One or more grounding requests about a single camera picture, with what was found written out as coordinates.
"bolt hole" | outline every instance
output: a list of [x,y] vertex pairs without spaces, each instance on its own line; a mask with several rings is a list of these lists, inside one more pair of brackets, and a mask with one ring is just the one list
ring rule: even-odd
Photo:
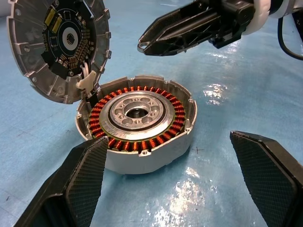
[[17,16],[21,16],[21,10],[15,9],[15,13],[16,13]]

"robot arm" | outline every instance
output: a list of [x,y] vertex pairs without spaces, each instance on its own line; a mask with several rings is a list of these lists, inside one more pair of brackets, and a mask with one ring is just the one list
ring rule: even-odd
[[261,29],[268,16],[283,18],[302,6],[303,0],[196,0],[157,18],[139,39],[138,50],[170,56],[206,40],[221,48]]

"yellow capacitor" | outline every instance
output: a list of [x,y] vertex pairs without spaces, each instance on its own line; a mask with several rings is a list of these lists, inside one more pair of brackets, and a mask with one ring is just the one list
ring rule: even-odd
[[49,26],[51,24],[51,21],[53,20],[53,17],[55,16],[55,14],[56,14],[56,10],[51,8],[51,11],[49,11],[49,14],[47,15],[45,22],[44,22],[47,26]]
[[58,16],[58,18],[57,18],[57,20],[56,20],[56,22],[55,22],[55,24],[54,24],[54,26],[53,26],[53,28],[52,28],[52,32],[53,32],[53,33],[56,34],[56,33],[58,32],[58,29],[59,29],[59,27],[60,27],[61,22],[62,22],[62,17],[61,17],[61,16]]

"center hole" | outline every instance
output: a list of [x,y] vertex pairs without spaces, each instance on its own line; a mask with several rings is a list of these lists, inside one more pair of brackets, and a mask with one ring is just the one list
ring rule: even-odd
[[144,116],[146,116],[148,114],[148,112],[144,109],[133,109],[130,110],[126,116],[130,117],[130,118],[142,118]]
[[75,42],[75,37],[72,33],[69,33],[66,37],[66,40],[69,45],[73,45],[73,43]]

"black gripper pad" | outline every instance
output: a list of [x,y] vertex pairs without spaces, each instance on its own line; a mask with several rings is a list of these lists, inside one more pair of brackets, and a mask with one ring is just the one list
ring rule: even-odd
[[238,131],[230,138],[268,227],[303,227],[303,167],[275,140]]

